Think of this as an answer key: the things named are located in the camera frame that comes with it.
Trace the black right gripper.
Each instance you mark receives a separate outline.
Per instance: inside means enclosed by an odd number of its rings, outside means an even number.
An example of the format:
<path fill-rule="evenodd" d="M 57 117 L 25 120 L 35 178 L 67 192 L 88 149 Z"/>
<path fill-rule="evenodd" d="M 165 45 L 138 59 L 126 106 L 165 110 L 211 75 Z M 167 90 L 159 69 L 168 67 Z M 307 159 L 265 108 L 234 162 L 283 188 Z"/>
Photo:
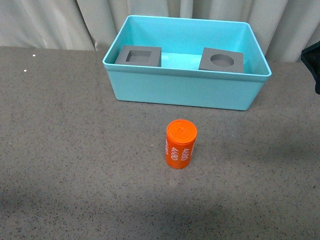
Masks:
<path fill-rule="evenodd" d="M 300 56 L 301 61 L 311 72 L 315 80 L 315 92 L 320 94 L 320 41 L 303 49 Z"/>

